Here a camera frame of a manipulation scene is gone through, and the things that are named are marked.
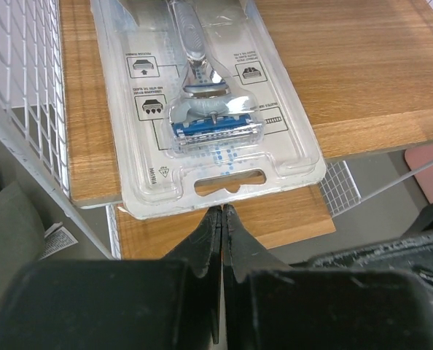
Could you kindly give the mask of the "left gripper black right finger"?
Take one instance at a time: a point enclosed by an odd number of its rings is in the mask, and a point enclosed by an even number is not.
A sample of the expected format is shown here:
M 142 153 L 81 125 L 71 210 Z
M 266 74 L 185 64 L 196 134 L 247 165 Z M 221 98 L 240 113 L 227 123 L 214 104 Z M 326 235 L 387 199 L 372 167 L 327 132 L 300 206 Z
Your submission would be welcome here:
M 433 230 L 288 265 L 222 212 L 229 349 L 433 349 Z

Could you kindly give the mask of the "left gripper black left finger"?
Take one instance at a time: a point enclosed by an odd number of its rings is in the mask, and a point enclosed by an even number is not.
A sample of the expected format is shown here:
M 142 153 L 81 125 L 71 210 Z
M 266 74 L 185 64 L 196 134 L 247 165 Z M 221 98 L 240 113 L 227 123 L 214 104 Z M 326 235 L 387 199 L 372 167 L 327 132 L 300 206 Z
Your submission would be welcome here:
M 27 265 L 0 303 L 0 349 L 208 349 L 219 340 L 222 209 L 158 260 Z

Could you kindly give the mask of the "olive green cloth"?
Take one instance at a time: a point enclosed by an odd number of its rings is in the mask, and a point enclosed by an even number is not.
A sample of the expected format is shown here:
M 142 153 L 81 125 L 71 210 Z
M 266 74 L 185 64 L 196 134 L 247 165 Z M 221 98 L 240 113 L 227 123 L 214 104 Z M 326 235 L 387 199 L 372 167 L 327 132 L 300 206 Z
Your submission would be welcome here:
M 44 228 L 39 212 L 17 182 L 0 186 L 0 300 L 24 265 L 77 243 L 60 222 Z

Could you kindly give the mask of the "pink divided bin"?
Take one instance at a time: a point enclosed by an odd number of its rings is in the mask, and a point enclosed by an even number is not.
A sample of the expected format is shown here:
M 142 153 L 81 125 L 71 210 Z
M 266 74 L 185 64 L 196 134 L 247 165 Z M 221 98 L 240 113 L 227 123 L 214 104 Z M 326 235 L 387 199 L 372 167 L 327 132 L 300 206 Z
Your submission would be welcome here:
M 433 161 L 433 144 L 407 149 L 405 162 L 410 170 L 416 170 Z M 429 203 L 433 203 L 433 166 L 418 172 L 415 176 L 418 185 Z

